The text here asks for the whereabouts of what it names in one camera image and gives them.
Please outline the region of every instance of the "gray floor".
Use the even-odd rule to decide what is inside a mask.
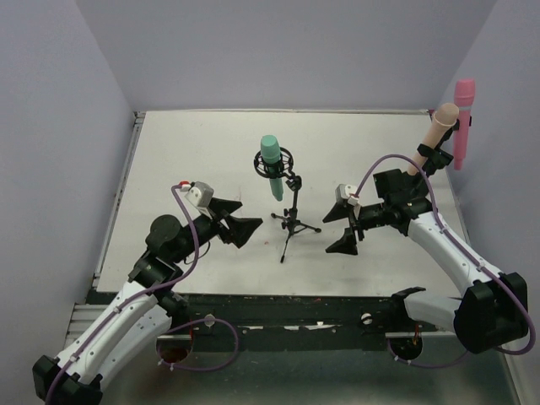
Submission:
[[[454,338],[424,341],[424,362],[444,362],[462,351]],[[199,354],[189,363],[217,364],[224,356]],[[388,353],[361,351],[243,353],[229,368],[208,374],[170,372],[157,361],[154,348],[146,348],[111,383],[103,405],[516,403],[494,351],[444,370],[415,369]]]

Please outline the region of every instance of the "white table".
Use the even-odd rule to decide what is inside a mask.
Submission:
[[[373,229],[359,244],[358,256],[326,254],[347,221],[321,223],[335,202],[339,183],[358,184],[383,154],[411,156],[429,127],[427,114],[307,113],[255,111],[162,111],[146,114],[143,129],[103,263],[99,291],[117,291],[145,250],[152,221],[172,213],[185,223],[170,194],[181,180],[205,181],[215,196],[241,200],[243,217],[262,217],[264,224],[241,250],[218,240],[196,271],[175,288],[184,293],[390,295],[421,285],[455,295],[450,279],[422,249],[391,228]],[[268,180],[253,169],[262,135],[274,134],[294,156],[302,176],[299,219],[321,226],[289,243],[284,264],[279,258],[286,232],[272,211],[292,204],[286,189],[273,199]],[[392,159],[378,171],[406,168]],[[451,187],[444,171],[432,177],[440,211],[462,234]],[[361,195],[377,203],[373,181]]]

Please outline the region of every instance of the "pink microphone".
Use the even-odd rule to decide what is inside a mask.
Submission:
[[[454,104],[459,107],[459,129],[454,132],[454,169],[461,170],[467,154],[467,139],[471,107],[473,106],[476,86],[473,78],[463,78],[456,82]]]

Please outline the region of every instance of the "microphone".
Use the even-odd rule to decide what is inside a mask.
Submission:
[[[276,137],[273,135],[265,135],[262,137],[261,156],[264,163],[268,165],[268,173],[281,174],[279,165],[277,165],[281,160],[281,148],[279,147]],[[284,199],[284,184],[281,178],[270,179],[270,188],[272,189],[272,194],[276,200],[281,201]]]
[[[456,82],[454,104],[459,107],[459,129],[454,131],[454,169],[461,170],[467,153],[471,107],[473,106],[476,85],[473,78],[463,78]]]
[[[439,107],[439,109],[431,116],[431,127],[429,127],[428,133],[425,134],[422,143],[430,148],[435,148],[446,131],[456,124],[458,115],[459,108],[452,103],[446,103]],[[428,158],[425,158],[419,152],[416,152],[413,156],[414,162],[420,167],[424,166],[427,159]],[[416,167],[409,165],[407,169],[409,175],[414,176],[417,172],[418,170],[416,170]]]

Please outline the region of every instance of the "microphone holder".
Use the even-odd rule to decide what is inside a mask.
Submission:
[[[281,159],[273,164],[269,164],[262,159],[261,152],[259,151],[255,155],[254,166],[255,171],[260,177],[265,179],[279,179],[285,177],[287,180],[285,184],[290,191],[293,192],[293,207],[283,210],[283,215],[277,215],[276,213],[271,213],[270,215],[274,219],[281,220],[281,227],[283,230],[287,230],[287,239],[285,240],[285,247],[283,249],[283,255],[281,256],[280,262],[283,263],[285,260],[285,253],[287,252],[287,246],[289,245],[289,240],[294,235],[299,234],[304,230],[314,230],[317,234],[322,232],[321,228],[316,228],[308,224],[304,224],[298,220],[298,193],[302,188],[302,178],[299,175],[296,175],[293,172],[293,155],[286,149],[281,149]]]

